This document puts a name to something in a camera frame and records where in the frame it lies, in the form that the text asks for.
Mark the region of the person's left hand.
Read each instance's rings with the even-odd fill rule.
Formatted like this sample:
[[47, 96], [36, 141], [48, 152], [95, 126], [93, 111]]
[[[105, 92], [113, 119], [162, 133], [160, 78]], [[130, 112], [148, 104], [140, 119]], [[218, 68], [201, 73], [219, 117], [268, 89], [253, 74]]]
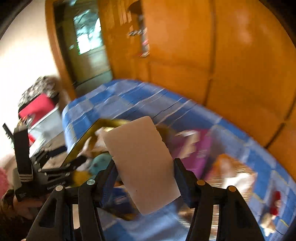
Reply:
[[1, 216], [9, 219], [21, 217], [33, 220], [37, 216], [37, 209], [43, 206], [48, 197], [49, 194], [18, 201], [14, 190], [9, 189], [1, 198]]

